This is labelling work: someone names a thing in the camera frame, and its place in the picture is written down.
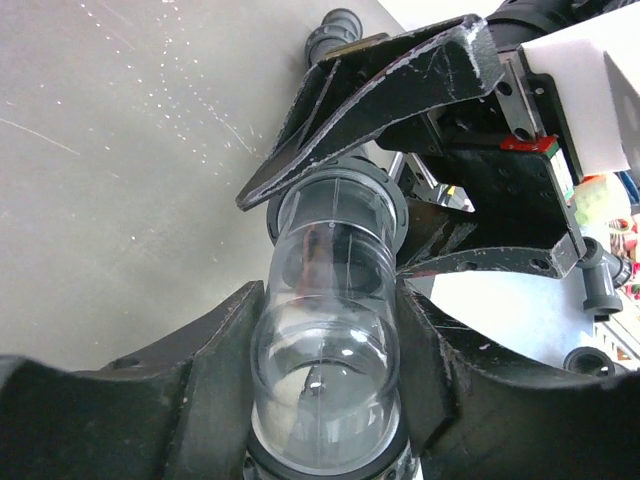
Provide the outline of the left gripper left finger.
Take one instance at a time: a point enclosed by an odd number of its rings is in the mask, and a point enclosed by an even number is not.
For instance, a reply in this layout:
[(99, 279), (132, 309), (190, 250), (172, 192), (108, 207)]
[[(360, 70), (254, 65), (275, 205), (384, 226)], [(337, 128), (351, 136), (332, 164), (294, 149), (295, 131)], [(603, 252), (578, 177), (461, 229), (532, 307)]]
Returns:
[(5, 479), (238, 479), (253, 404), (259, 281), (95, 371), (1, 359)]

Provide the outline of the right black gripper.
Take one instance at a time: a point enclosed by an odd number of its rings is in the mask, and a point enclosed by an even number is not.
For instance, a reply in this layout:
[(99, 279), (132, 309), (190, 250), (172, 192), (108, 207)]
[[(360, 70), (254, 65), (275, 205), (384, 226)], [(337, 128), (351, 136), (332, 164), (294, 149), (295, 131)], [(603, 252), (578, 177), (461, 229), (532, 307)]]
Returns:
[[(517, 78), (488, 22), (469, 14), (367, 46), (349, 46), (305, 74), (275, 143), (236, 197), (247, 211), (324, 163), (376, 139), (415, 154), (443, 183), (461, 187), (472, 213), (409, 204), (398, 265), (403, 277), (509, 272), (562, 279), (587, 253), (562, 186), (554, 136), (520, 135), (506, 105)], [(447, 220), (467, 236), (430, 242)]]

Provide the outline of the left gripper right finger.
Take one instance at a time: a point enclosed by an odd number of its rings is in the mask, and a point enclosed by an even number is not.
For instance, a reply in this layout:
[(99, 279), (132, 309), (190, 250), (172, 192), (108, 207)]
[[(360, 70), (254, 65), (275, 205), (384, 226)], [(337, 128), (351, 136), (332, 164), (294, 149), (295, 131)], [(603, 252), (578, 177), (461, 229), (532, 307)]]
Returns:
[(639, 376), (580, 375), (467, 327), (400, 281), (400, 395), (427, 479), (635, 479)]

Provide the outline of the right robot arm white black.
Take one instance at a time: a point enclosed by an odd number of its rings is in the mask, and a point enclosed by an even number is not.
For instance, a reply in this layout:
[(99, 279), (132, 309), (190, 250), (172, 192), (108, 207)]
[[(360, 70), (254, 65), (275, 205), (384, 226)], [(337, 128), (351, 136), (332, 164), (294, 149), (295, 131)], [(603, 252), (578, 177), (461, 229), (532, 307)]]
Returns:
[(604, 19), (619, 1), (506, 1), (395, 36), (365, 36), (347, 9), (305, 44), (309, 68), (274, 147), (237, 196), (276, 208), (293, 187), (368, 142), (404, 155), (396, 175), (404, 275), (454, 269), (566, 276), (585, 255), (570, 186), (591, 147), (570, 117), (566, 74), (530, 48)]

